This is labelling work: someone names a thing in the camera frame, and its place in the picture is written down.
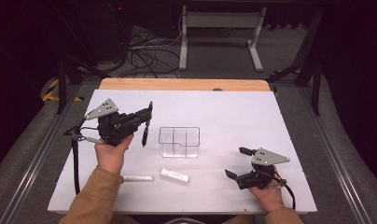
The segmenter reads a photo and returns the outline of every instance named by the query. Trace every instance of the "white tabletop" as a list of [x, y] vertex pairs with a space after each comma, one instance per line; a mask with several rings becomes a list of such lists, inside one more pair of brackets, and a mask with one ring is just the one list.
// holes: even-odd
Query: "white tabletop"
[[[106, 99], [112, 99], [119, 113], [132, 113], [153, 102], [153, 118], [147, 145], [141, 139], [145, 124], [135, 133], [125, 154], [122, 175], [153, 175], [153, 182], [126, 182], [121, 185], [115, 210], [126, 214], [257, 214], [263, 213], [257, 199], [240, 190], [226, 177], [225, 169], [237, 175], [252, 170], [251, 157], [239, 147], [263, 147], [290, 158], [276, 165], [296, 196], [296, 210], [315, 212], [316, 206], [290, 140], [278, 104], [271, 91], [101, 91], [94, 92], [88, 111]], [[97, 127], [97, 119], [83, 127]], [[162, 126], [200, 127], [201, 145], [197, 159], [163, 158], [159, 146]], [[99, 138], [95, 130], [83, 130], [87, 137]], [[79, 177], [83, 187], [96, 166], [93, 143], [79, 143]], [[187, 184], [161, 176], [166, 168], [188, 175]], [[75, 194], [73, 155], [70, 153], [57, 187], [49, 202], [49, 211], [66, 212]], [[292, 200], [283, 188], [286, 206]]]

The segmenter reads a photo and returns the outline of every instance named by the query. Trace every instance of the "metal stand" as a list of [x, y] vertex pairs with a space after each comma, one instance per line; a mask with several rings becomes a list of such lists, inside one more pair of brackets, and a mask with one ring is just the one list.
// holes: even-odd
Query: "metal stand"
[[270, 76], [264, 80], [271, 83], [278, 80], [281, 77], [287, 76], [288, 74], [302, 68], [297, 76], [295, 83], [298, 87], [306, 86], [314, 75], [314, 85], [313, 85], [313, 96], [312, 96], [312, 106], [316, 115], [319, 115], [318, 102], [319, 102], [319, 91], [320, 91], [320, 57], [312, 52], [312, 45], [316, 36], [317, 28], [322, 19], [323, 8], [317, 10], [314, 19], [312, 20], [307, 34], [302, 40], [299, 52], [291, 66], [282, 71], [273, 71], [274, 75]]
[[252, 56], [256, 71], [262, 71], [262, 65], [256, 51], [258, 36], [261, 25], [264, 21], [266, 7], [260, 12], [250, 13], [225, 13], [225, 12], [191, 12], [183, 6], [182, 12], [182, 45], [180, 48], [179, 69], [185, 70], [188, 55], [188, 27], [234, 27], [234, 28], [256, 28], [253, 38], [247, 41], [247, 46]]
[[83, 81], [83, 77], [78, 71], [78, 67], [83, 67], [84, 69], [92, 72], [96, 76], [104, 79], [110, 77], [109, 75], [101, 72], [100, 70], [94, 68], [93, 66], [81, 61], [80, 59], [72, 56], [61, 58], [58, 62], [58, 79], [59, 79], [59, 96], [60, 101], [58, 105], [57, 114], [63, 111], [66, 106], [66, 76], [73, 85], [80, 85]]

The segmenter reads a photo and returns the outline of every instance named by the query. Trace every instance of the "small white tube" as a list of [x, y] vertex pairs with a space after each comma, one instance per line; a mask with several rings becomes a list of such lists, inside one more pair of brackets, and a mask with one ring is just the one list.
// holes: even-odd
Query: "small white tube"
[[182, 175], [182, 174], [175, 172], [175, 171], [162, 169], [161, 175], [172, 178], [172, 179], [180, 180], [180, 181], [183, 181], [183, 182], [186, 182], [186, 183], [189, 182], [189, 176], [188, 175]]
[[155, 177], [143, 175], [125, 175], [123, 179], [124, 182], [151, 182], [155, 179]]

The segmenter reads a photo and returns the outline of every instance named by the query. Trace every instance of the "human hand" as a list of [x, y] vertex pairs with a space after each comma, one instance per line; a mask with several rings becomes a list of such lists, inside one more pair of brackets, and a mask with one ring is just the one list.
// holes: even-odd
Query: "human hand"
[[133, 140], [133, 134], [121, 140], [118, 146], [95, 144], [98, 166], [109, 172], [119, 175], [124, 164], [124, 153]]
[[[272, 180], [269, 186], [277, 186], [276, 180]], [[282, 200], [282, 191], [280, 188], [265, 188], [259, 189], [258, 187], [249, 188], [249, 191], [258, 198], [261, 206], [268, 212], [275, 211], [276, 209], [285, 207]]]

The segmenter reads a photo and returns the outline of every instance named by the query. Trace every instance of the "gray carpet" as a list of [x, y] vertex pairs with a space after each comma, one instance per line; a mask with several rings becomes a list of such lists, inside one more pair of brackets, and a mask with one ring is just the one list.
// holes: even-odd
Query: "gray carpet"
[[[188, 67], [186, 71], [176, 71], [179, 77], [192, 78], [239, 78], [263, 79], [273, 70], [283, 69], [291, 65], [305, 35], [305, 30], [298, 29], [263, 29], [258, 41], [258, 54], [264, 71], [258, 73], [254, 69], [250, 54], [245, 46], [253, 31], [237, 30], [226, 38], [196, 32], [189, 37]], [[167, 49], [179, 53], [176, 43]], [[177, 66], [176, 57], [168, 53], [159, 54], [164, 61]], [[132, 67], [127, 63], [114, 72], [117, 76]], [[174, 77], [167, 74], [163, 77]], [[357, 223], [357, 217], [347, 200], [340, 178], [331, 165], [322, 136], [316, 129], [310, 111], [300, 91], [292, 80], [295, 75], [282, 78], [273, 87], [277, 87], [277, 102], [281, 108], [286, 126], [302, 164], [308, 174], [308, 182], [318, 208], [317, 213], [304, 215], [305, 223]], [[84, 116], [92, 92], [99, 86], [96, 77], [86, 77], [77, 96], [83, 96], [83, 102], [73, 102], [68, 108], [56, 137], [48, 148], [48, 155], [41, 169], [34, 177], [33, 185], [27, 194], [22, 195], [24, 201], [19, 204], [17, 213], [11, 217], [10, 223], [58, 223], [61, 215], [47, 211], [49, 199], [54, 191], [54, 181], [58, 178], [70, 151], [70, 137], [63, 133], [77, 124]], [[16, 189], [20, 186], [25, 172], [31, 165], [32, 158], [38, 153], [50, 125], [56, 118], [58, 103], [46, 102], [36, 118], [22, 133], [20, 139], [10, 150], [0, 165], [0, 219], [6, 211]], [[377, 223], [377, 181], [367, 166], [358, 156], [355, 147], [339, 122], [328, 83], [322, 80], [320, 96], [320, 118], [325, 124], [329, 140], [340, 155], [344, 166], [352, 177], [357, 195], [361, 199], [372, 223]], [[257, 216], [257, 223], [263, 223], [263, 216]]]

